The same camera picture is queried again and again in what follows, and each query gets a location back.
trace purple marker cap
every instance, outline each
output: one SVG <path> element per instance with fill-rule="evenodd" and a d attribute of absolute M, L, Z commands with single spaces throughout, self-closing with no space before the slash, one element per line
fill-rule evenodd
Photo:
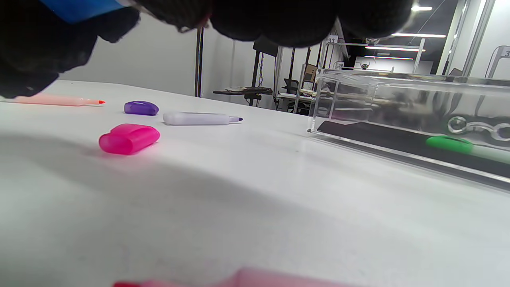
<path fill-rule="evenodd" d="M 159 108 L 150 102 L 133 101 L 124 104 L 124 112 L 129 114 L 157 115 Z"/>

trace orange marker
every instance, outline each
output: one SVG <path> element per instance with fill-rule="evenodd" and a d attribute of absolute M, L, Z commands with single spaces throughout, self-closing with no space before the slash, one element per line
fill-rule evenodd
<path fill-rule="evenodd" d="M 70 98 L 63 95 L 53 95 L 39 93 L 32 97 L 18 96 L 12 100 L 7 100 L 10 103 L 20 104 L 39 104 L 39 105 L 55 105 L 55 106 L 85 106 L 85 105 L 101 105 L 106 103 L 101 100 L 91 100 L 84 98 Z"/>

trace marker cap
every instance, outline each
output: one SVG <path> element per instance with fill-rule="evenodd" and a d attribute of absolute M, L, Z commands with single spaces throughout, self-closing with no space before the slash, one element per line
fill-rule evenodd
<path fill-rule="evenodd" d="M 157 115 L 159 108 L 151 102 L 133 101 L 124 104 L 124 112 L 129 114 Z"/>
<path fill-rule="evenodd" d="M 99 138 L 99 146 L 107 153 L 132 155 L 154 144 L 160 138 L 149 126 L 122 124 Z"/>

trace monitor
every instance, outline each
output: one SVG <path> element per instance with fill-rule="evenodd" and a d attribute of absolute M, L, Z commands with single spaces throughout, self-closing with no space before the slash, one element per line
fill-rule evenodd
<path fill-rule="evenodd" d="M 253 49 L 273 57 L 278 56 L 278 45 L 264 36 L 260 36 L 253 43 Z"/>

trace ceiling light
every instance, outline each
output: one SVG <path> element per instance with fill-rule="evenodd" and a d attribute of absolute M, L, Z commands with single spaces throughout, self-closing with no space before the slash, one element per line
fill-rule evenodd
<path fill-rule="evenodd" d="M 446 38 L 446 35 L 436 35 L 436 34 L 411 34 L 411 33 L 394 33 L 392 36 L 398 37 L 420 37 L 420 38 Z"/>
<path fill-rule="evenodd" d="M 432 7 L 421 7 L 421 6 L 413 6 L 411 8 L 413 11 L 430 11 L 432 10 Z"/>
<path fill-rule="evenodd" d="M 365 58 L 396 59 L 396 60 L 414 60 L 413 58 L 380 57 L 380 56 L 365 56 Z"/>
<path fill-rule="evenodd" d="M 371 50 L 392 50 L 392 51 L 411 51 L 411 52 L 417 52 L 418 49 L 413 48 L 396 48 L 396 47 L 380 47 L 380 46 L 366 46 L 366 49 Z"/>

